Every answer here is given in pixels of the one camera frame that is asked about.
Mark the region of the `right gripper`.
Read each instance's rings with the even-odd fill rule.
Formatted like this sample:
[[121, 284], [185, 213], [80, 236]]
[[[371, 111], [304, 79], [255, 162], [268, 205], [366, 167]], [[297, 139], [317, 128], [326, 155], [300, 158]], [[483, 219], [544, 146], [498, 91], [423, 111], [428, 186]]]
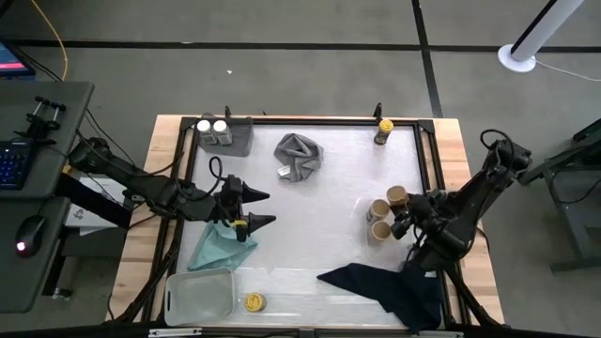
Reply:
[[452, 216], [451, 211], [447, 207], [432, 207], [418, 205], [410, 209], [410, 201], [404, 201], [396, 206], [396, 219], [404, 221], [395, 221], [391, 225], [391, 233], [395, 239], [401, 239], [411, 228], [413, 222], [412, 212], [416, 221], [416, 225], [422, 230], [424, 236], [420, 240], [419, 248], [422, 249], [426, 243], [431, 246], [438, 246], [445, 250], [452, 248], [451, 241], [443, 234], [448, 222]]

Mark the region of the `tan-lid spice jar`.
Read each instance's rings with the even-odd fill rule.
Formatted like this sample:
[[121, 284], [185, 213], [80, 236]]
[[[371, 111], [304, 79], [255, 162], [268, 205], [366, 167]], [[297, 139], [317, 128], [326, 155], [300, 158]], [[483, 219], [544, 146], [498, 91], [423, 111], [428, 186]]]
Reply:
[[365, 213], [365, 219], [368, 224], [373, 224], [384, 220], [390, 212], [391, 208], [386, 200], [375, 199], [369, 203]]
[[385, 221], [377, 221], [368, 229], [368, 243], [380, 245], [391, 236], [391, 226]]
[[391, 207], [403, 207], [409, 201], [408, 192], [402, 185], [391, 186], [386, 191], [386, 198]]

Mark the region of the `white-lid spice jar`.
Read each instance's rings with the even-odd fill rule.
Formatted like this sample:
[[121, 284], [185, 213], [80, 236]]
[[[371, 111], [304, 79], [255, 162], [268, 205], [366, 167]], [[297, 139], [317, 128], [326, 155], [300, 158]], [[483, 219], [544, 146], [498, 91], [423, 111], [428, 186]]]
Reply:
[[213, 133], [212, 125], [208, 120], [199, 120], [196, 124], [196, 128], [199, 133], [200, 142], [203, 145], [215, 145], [217, 143], [216, 136]]
[[220, 145], [229, 146], [233, 143], [232, 133], [224, 120], [216, 120], [213, 123], [213, 132]]

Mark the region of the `clear plastic bin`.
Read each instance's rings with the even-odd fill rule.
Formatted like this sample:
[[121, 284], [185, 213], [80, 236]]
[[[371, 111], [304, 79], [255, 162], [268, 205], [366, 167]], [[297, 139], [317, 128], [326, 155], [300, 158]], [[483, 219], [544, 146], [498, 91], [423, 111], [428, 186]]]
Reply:
[[[380, 245], [370, 245], [368, 243], [368, 229], [372, 224], [368, 224], [366, 219], [365, 219], [365, 213], [366, 210], [368, 209], [369, 203], [375, 199], [383, 199], [383, 200], [387, 200], [386, 198], [386, 192], [384, 194], [383, 197], [368, 197], [364, 200], [362, 200], [362, 208], [361, 208], [361, 213], [360, 213], [360, 230], [359, 230], [359, 234], [362, 236], [362, 239], [365, 241], [365, 243], [369, 246], [381, 246], [383, 245], [385, 242], [390, 241], [393, 239], [393, 235], [391, 234], [391, 236], [384, 241], [382, 244]], [[395, 222], [395, 218], [396, 218], [396, 207], [391, 207], [391, 212], [389, 213], [389, 215], [382, 221], [385, 221], [386, 223], [388, 223], [389, 225], [392, 225]]]

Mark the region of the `teal cloth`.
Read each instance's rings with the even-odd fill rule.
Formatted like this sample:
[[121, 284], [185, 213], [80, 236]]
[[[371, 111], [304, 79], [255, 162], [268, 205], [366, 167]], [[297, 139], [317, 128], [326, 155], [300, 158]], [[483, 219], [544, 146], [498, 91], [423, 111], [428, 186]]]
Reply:
[[240, 242], [234, 229], [223, 223], [208, 223], [198, 240], [186, 270], [227, 268], [235, 270], [256, 249], [257, 242], [246, 238]]

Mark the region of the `grey cloth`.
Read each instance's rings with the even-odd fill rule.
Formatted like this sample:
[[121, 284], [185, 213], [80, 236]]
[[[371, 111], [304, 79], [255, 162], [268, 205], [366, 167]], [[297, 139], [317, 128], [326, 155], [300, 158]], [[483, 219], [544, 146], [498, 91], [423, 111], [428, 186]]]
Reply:
[[288, 133], [275, 147], [273, 155], [281, 167], [289, 165], [291, 168], [290, 175], [280, 179], [300, 182], [321, 167], [323, 147], [304, 135]]

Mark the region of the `navy blue cloth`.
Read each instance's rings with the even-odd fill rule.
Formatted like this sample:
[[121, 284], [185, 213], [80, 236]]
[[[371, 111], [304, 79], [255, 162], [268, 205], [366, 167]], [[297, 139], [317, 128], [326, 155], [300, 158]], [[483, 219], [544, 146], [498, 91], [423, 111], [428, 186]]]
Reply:
[[316, 278], [356, 295], [376, 300], [411, 331], [435, 330], [442, 321], [442, 286], [419, 266], [401, 271], [351, 263]]

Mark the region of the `dark green metal stand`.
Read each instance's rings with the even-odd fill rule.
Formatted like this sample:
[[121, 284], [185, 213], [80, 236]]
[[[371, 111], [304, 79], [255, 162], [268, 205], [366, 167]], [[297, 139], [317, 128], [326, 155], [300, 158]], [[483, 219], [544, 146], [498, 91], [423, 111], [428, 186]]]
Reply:
[[539, 178], [568, 231], [574, 255], [552, 263], [550, 270], [601, 268], [601, 118], [574, 134], [566, 150], [528, 171], [520, 184]]

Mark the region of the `black computer mouse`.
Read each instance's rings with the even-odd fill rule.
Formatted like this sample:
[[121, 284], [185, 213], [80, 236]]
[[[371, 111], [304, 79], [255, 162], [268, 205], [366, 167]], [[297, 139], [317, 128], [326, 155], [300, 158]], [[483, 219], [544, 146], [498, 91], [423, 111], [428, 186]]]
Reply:
[[41, 248], [47, 218], [32, 215], [23, 220], [15, 235], [15, 249], [19, 257], [34, 256]]

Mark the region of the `black clamp stand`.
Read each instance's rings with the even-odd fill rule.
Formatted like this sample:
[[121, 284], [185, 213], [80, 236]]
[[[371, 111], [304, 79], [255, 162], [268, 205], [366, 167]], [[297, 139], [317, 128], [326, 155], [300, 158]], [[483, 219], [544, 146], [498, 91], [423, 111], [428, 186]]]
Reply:
[[[67, 106], [63, 103], [50, 101], [41, 96], [35, 96], [37, 107], [32, 113], [26, 115], [26, 121], [29, 127], [26, 131], [14, 131], [14, 133], [22, 138], [30, 139], [33, 143], [41, 146], [51, 146], [55, 144], [55, 140], [49, 138], [51, 131], [58, 131], [61, 124], [57, 122], [58, 115], [67, 111]], [[54, 116], [51, 120], [44, 120], [39, 111], [42, 107], [51, 107], [54, 109]]]

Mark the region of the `grey computer desk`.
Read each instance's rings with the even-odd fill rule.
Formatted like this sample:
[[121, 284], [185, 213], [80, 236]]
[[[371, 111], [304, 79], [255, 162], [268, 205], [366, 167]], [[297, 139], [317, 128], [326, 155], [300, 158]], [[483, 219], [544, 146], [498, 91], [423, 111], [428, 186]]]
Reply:
[[[57, 117], [60, 129], [49, 133], [55, 144], [36, 154], [21, 189], [0, 190], [0, 314], [31, 310], [46, 283], [70, 205], [68, 198], [55, 197], [54, 190], [94, 89], [90, 82], [0, 81], [0, 141], [27, 129], [26, 116], [37, 107], [37, 97], [66, 106], [57, 114], [50, 107], [40, 110], [45, 118]], [[39, 251], [21, 257], [18, 229], [36, 214], [45, 219]]]

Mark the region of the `black backlit keyboard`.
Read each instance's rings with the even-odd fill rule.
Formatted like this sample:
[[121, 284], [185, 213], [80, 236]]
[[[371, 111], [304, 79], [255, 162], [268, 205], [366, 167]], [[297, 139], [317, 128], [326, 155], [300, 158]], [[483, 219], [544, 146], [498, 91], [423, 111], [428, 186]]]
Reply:
[[29, 173], [32, 145], [26, 141], [0, 141], [0, 190], [20, 190]]

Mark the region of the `computer monitor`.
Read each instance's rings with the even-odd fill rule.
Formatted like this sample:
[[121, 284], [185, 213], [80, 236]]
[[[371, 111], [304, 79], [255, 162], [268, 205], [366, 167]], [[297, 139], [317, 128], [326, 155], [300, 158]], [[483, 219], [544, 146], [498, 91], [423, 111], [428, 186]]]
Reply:
[[0, 41], [0, 80], [34, 80], [36, 71], [15, 50]]

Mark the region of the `black table frame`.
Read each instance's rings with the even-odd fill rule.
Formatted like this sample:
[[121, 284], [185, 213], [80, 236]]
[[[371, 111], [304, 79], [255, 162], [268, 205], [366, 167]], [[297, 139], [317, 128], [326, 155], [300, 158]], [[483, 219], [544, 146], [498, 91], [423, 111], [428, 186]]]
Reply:
[[[425, 192], [444, 183], [434, 122], [400, 119], [384, 146], [373, 138], [374, 119], [251, 117], [254, 139], [247, 157], [223, 156], [227, 174], [248, 181], [270, 198], [254, 209], [277, 217], [255, 234], [257, 248], [235, 270], [236, 292], [267, 298], [264, 311], [236, 306], [211, 327], [309, 327], [396, 330], [400, 320], [377, 301], [319, 281], [316, 276], [352, 262], [401, 268], [412, 236], [369, 246], [359, 234], [362, 200], [392, 185]], [[302, 182], [276, 176], [280, 139], [298, 133], [324, 149], [321, 167]]]

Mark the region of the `grey metal bracket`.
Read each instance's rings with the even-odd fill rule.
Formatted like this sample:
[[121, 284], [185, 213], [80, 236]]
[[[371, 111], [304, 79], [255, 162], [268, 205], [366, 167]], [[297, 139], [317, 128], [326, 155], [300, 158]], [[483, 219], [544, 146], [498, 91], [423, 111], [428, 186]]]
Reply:
[[147, 338], [186, 338], [202, 334], [203, 331], [200, 328], [165, 328], [150, 330]]

